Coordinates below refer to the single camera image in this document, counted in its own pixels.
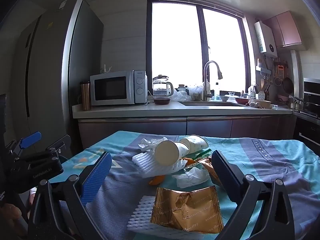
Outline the person's left hand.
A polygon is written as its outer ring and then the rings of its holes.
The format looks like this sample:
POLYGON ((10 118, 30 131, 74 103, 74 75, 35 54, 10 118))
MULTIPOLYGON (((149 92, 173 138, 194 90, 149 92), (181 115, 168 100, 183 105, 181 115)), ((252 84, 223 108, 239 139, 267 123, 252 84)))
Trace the person's left hand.
POLYGON ((5 203, 1 207, 1 214, 17 236, 24 237, 28 234, 27 229, 19 221, 19 219, 22 218, 22 213, 18 207, 5 203))

